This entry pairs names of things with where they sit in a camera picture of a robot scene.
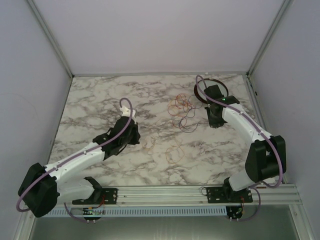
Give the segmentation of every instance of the enclosure wall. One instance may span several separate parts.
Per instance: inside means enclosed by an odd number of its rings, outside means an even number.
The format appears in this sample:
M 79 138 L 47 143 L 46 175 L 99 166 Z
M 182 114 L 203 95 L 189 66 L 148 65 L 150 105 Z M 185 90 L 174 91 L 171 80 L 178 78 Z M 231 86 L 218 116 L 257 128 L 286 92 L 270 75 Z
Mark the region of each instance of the enclosure wall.
M 75 75 L 246 71 L 281 0 L 34 0 Z
M 253 80 L 267 125 L 287 144 L 287 175 L 320 239 L 320 1 L 295 0 Z
M 48 160 L 70 79 L 24 0 L 0 2 L 0 224 L 13 238 L 18 189 Z

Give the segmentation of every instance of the metal corner post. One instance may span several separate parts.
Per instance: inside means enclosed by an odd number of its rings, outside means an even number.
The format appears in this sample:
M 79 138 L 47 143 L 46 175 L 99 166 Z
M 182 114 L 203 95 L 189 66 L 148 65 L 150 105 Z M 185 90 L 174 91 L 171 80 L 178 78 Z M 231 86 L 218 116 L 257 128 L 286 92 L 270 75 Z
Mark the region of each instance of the metal corner post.
M 286 15 L 290 5 L 294 2 L 294 0 L 284 0 L 282 2 L 282 5 L 278 11 L 278 13 L 276 14 L 273 23 L 271 24 L 267 34 L 265 35 L 265 38 L 258 50 L 258 52 L 256 53 L 251 66 L 247 72 L 248 77 L 250 78 L 250 76 L 252 76 L 252 74 L 255 72 L 261 58 L 263 57 L 264 53 L 266 52 L 273 36 L 275 35 L 277 29 L 279 28 L 279 25 L 282 21 L 282 19 L 284 18 L 284 16 Z
M 32 10 L 32 13 L 34 14 L 35 18 L 37 19 L 38 23 L 40 24 L 42 30 L 44 31 L 46 37 L 48 38 L 49 42 L 51 43 L 55 53 L 57 54 L 58 58 L 60 59 L 62 65 L 64 66 L 67 74 L 70 78 L 73 78 L 74 75 L 71 72 L 70 66 L 65 58 L 64 53 L 62 52 L 57 40 L 55 39 L 53 33 L 48 27 L 48 24 L 46 23 L 44 17 L 40 13 L 37 5 L 35 4 L 34 0 L 26 0 L 28 5 L 30 6 L 30 9 Z

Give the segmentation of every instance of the marble surface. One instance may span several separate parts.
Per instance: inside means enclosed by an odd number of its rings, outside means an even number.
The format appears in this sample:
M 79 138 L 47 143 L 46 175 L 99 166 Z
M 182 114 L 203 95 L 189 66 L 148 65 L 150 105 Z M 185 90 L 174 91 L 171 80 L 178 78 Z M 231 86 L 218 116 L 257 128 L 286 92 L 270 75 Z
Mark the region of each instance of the marble surface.
M 222 81 L 255 117 L 241 75 L 207 77 Z M 80 150 L 113 127 L 121 114 L 119 99 L 127 97 L 137 110 L 140 144 L 128 145 L 78 177 L 92 176 L 103 186 L 221 184 L 244 168 L 249 147 L 228 124 L 210 128 L 204 105 L 188 120 L 191 129 L 198 123 L 194 132 L 172 126 L 176 118 L 168 114 L 168 103 L 181 93 L 193 95 L 194 85 L 194 75 L 75 78 L 49 162 Z M 201 104 L 195 97 L 190 101 Z

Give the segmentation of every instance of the robotic arm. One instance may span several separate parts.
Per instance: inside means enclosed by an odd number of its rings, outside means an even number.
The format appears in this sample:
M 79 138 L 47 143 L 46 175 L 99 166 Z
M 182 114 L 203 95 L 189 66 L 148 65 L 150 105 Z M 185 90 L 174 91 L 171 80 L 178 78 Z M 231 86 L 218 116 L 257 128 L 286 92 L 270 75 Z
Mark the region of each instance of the robotic arm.
M 228 123 L 233 126 L 242 139 L 250 145 L 245 162 L 245 169 L 224 180 L 222 187 L 207 187 L 209 203 L 238 203 L 242 196 L 247 195 L 248 187 L 252 187 L 263 180 L 280 176 L 277 187 L 286 172 L 286 143 L 281 136 L 272 136 L 260 127 L 245 112 L 240 102 L 234 96 L 222 95 L 217 85 L 205 86 L 202 91 L 206 96 L 206 107 L 209 125 L 219 128 Z M 105 195 L 114 196 L 116 201 L 117 189 L 110 192 L 110 188 L 102 188 L 92 177 L 85 177 L 80 181 L 72 181 L 81 170 L 101 163 L 107 158 L 118 155 L 129 145 L 139 143 L 140 134 L 135 119 L 135 111 L 122 106 L 121 118 L 108 132 L 95 137 L 91 143 L 80 151 L 58 162 L 41 166 L 39 163 L 31 166 L 18 191 L 20 196 L 17 210 L 20 212 L 21 200 L 29 210 L 39 218 L 49 213 L 56 204 L 72 201 L 73 204 L 96 205 Z
M 82 204 L 99 204 L 105 194 L 113 195 L 113 192 L 106 192 L 92 177 L 85 177 L 80 181 L 69 180 L 81 170 L 101 163 L 113 155 L 118 155 L 128 144 L 139 144 L 140 134 L 135 119 L 136 111 L 132 110 L 130 120 L 131 111 L 125 106 L 122 106 L 120 110 L 122 111 L 121 118 L 116 121 L 114 127 L 95 137 L 80 151 L 58 162 L 45 166 L 36 163 L 29 168 L 18 191 L 19 196 L 22 196 L 24 191 L 39 177 L 46 175 L 23 197 L 23 201 L 37 218 L 46 215 L 56 204 L 73 200 L 73 202 Z M 126 124 L 128 126 L 123 133 L 110 142 L 124 129 Z
M 281 136 L 272 136 L 254 122 L 234 96 L 222 95 L 218 85 L 207 87 L 204 95 L 208 102 L 205 109 L 210 127 L 219 128 L 228 123 L 250 146 L 245 169 L 225 179 L 219 194 L 229 202 L 238 202 L 248 187 L 286 172 L 286 143 Z

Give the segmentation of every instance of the metal frame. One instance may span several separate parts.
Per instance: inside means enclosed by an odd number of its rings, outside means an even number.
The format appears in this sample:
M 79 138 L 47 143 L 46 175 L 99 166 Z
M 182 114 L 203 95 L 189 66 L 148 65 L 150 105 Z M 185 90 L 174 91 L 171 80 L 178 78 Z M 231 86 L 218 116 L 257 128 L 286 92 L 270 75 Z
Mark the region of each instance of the metal frame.
M 251 66 L 248 70 L 248 76 L 250 78 L 250 76 L 254 73 L 254 71 L 256 70 L 261 58 L 263 57 L 264 53 L 266 52 L 273 36 L 275 35 L 280 22 L 282 21 L 282 19 L 284 18 L 285 14 L 287 13 L 287 10 L 289 9 L 290 5 L 294 2 L 294 0 L 284 0 L 282 2 L 282 5 L 278 11 L 278 13 L 276 14 L 272 25 L 270 26 L 257 54 L 255 55 Z
M 33 0 L 26 0 L 28 5 L 30 6 L 30 9 L 32 10 L 33 15 L 37 19 L 38 23 L 40 24 L 40 27 L 44 31 L 46 37 L 48 38 L 49 42 L 51 43 L 56 55 L 58 56 L 59 60 L 61 61 L 62 65 L 65 68 L 65 71 L 69 75 L 70 78 L 73 78 L 74 75 L 71 72 L 70 66 L 66 60 L 66 57 L 64 53 L 62 52 L 57 40 L 55 39 L 53 33 L 51 32 L 50 28 L 48 27 L 48 24 L 46 23 L 45 19 L 43 18 L 42 14 L 40 13 L 37 5 Z
M 54 134 L 54 138 L 53 138 L 53 140 L 50 142 L 50 145 L 51 145 L 51 146 L 50 146 L 50 152 L 49 152 L 49 154 L 48 154 L 48 156 L 47 156 L 47 158 L 46 158 L 46 163 L 49 162 L 50 156 L 51 156 L 51 153 L 52 153 L 52 150 L 53 150 L 54 145 L 55 145 L 55 140 L 56 140 L 56 137 L 57 137 L 57 134 L 58 134 L 58 130 L 59 130 L 59 126 L 60 126 L 60 122 L 61 122 L 62 116 L 63 116 L 63 114 L 64 114 L 64 109 L 66 108 L 66 104 L 67 104 L 69 92 L 70 92 L 70 89 L 71 89 L 72 81 L 73 81 L 73 77 L 70 78 L 70 83 L 69 83 L 69 86 L 68 86 L 68 88 L 67 88 L 67 90 L 66 90 L 66 93 L 65 93 L 65 99 L 64 99 L 64 103 L 63 103 L 63 109 L 62 109 L 62 111 L 61 111 L 61 115 L 60 115 L 60 118 L 59 118 L 59 124 L 58 124 L 58 126 L 57 126 L 57 128 L 56 128 L 56 131 L 55 131 L 55 134 Z
M 129 72 L 129 73 L 101 73 L 101 74 L 75 74 L 75 78 L 96 78 L 96 77 L 125 77 L 125 76 L 168 76 L 168 75 L 244 75 L 244 71 L 191 71 L 191 72 Z
M 222 185 L 178 185 L 178 186 L 115 186 L 118 189 L 117 204 L 113 207 L 182 207 L 182 206 L 238 206 L 239 203 L 208 203 L 201 192 L 205 187 Z M 301 205 L 298 190 L 294 184 L 282 184 L 278 188 L 257 186 L 262 205 Z M 257 205 L 258 195 L 251 192 L 253 202 Z M 70 205 L 70 207 L 88 207 L 87 205 Z
M 53 33 L 49 29 L 46 21 L 40 13 L 37 5 L 33 0 L 26 0 L 34 16 L 36 17 L 40 27 L 43 29 L 49 42 L 51 43 L 58 58 L 63 64 L 67 74 L 72 80 L 73 77 L 114 77 L 114 76 L 145 76 L 145 75 L 197 75 L 197 74 L 241 74 L 245 83 L 245 87 L 249 94 L 252 106 L 254 108 L 257 121 L 259 124 L 267 129 L 267 123 L 264 120 L 264 112 L 259 106 L 259 99 L 255 94 L 254 80 L 251 77 L 256 70 L 261 58 L 268 48 L 272 37 L 277 31 L 281 20 L 284 18 L 288 8 L 294 0 L 284 0 L 281 8 L 278 11 L 271 27 L 269 28 L 264 41 L 262 42 L 249 70 L 247 73 L 239 71 L 228 72 L 140 72 L 140 73 L 111 73 L 111 74 L 78 74 L 74 76 L 71 68 L 57 42 Z M 119 186 L 118 204 L 117 207 L 160 207 L 160 206 L 225 206 L 225 204 L 209 204 L 207 197 L 201 193 L 201 189 L 208 186 Z M 259 188 L 261 194 L 261 204 L 263 205 L 289 205 L 292 220 L 297 230 L 298 236 L 302 240 L 314 240 L 311 226 L 308 217 L 302 205 L 298 190 L 294 184 L 283 184 L 279 188 Z M 255 191 L 252 191 L 253 203 L 247 205 L 256 205 L 258 196 Z M 237 203 L 230 203 L 228 206 L 237 205 Z M 35 217 L 31 212 L 25 212 L 21 215 L 18 227 L 14 236 L 14 240 L 28 240 L 32 232 Z
M 257 97 L 254 94 L 254 85 L 243 75 L 243 80 L 247 88 L 249 98 L 257 115 L 259 124 L 263 125 L 263 112 L 260 109 Z M 217 187 L 217 185 L 180 185 L 180 186 L 118 186 L 118 199 L 116 207 L 181 207 L 181 206 L 225 206 L 226 204 L 209 204 L 207 197 L 201 193 L 203 187 Z M 313 233 L 308 222 L 307 215 L 302 205 L 298 190 L 294 184 L 282 184 L 278 188 L 265 188 L 259 185 L 262 205 L 287 205 L 290 208 L 292 221 L 298 232 L 300 239 L 313 240 Z M 258 196 L 252 191 L 253 203 L 256 205 Z M 238 205 L 238 203 L 228 203 L 228 206 Z M 30 212 L 23 213 L 15 235 L 15 240 L 28 240 L 32 232 L 35 218 Z

